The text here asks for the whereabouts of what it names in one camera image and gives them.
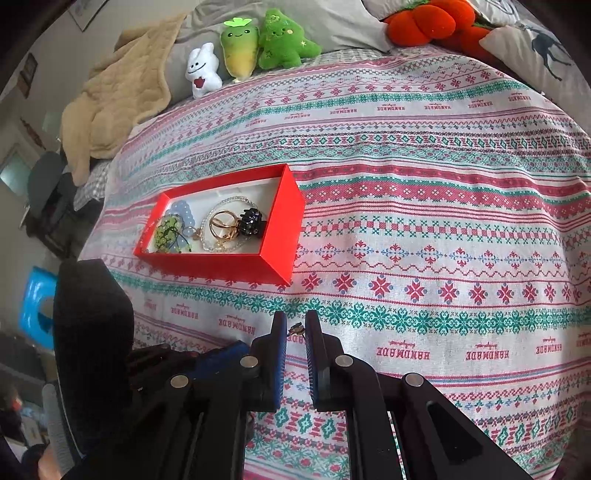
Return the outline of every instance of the red box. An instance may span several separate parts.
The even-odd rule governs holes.
[[[173,199],[197,192],[209,194],[209,190],[214,191],[211,195],[219,196],[217,189],[240,189],[242,184],[266,179],[278,179],[278,186],[267,215],[267,227],[258,253],[179,254],[148,251],[154,230]],[[286,164],[252,168],[188,183],[160,194],[139,237],[134,255],[161,271],[174,275],[289,284],[305,204],[304,197]],[[200,215],[194,214],[194,217],[197,223],[201,222]]]

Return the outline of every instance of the green plush toy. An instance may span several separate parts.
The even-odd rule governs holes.
[[[234,17],[223,23],[227,27],[221,35],[223,57],[235,82],[246,80],[256,67],[259,35],[251,22],[251,18]]]
[[[276,8],[267,10],[259,44],[263,49],[259,67],[264,70],[297,67],[302,58],[322,52],[319,45],[305,38],[303,28]]]

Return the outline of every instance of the window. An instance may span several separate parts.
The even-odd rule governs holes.
[[[22,200],[27,201],[27,183],[31,167],[24,161],[15,145],[0,165],[0,180]]]

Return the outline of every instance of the plush toy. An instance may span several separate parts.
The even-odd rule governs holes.
[[[221,36],[223,57],[235,82],[246,80],[256,67],[259,34],[251,22],[251,18],[234,17],[223,23],[227,27]]]
[[[201,48],[191,51],[185,77],[193,84],[195,100],[207,92],[222,88],[222,79],[216,73],[219,66],[220,61],[213,52],[213,43],[204,43]]]
[[[490,29],[474,25],[476,13],[466,0],[417,0],[386,20],[388,38],[401,47],[432,40],[489,65],[498,60],[479,44]]]
[[[263,49],[259,67],[264,70],[297,67],[302,58],[316,57],[322,52],[319,45],[305,38],[301,26],[276,8],[267,10],[259,44]]]

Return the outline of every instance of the green tree plush toy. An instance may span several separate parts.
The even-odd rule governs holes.
[[[263,49],[259,67],[263,70],[297,67],[301,59],[316,57],[322,52],[319,45],[305,38],[303,28],[276,8],[265,14],[259,45]]]

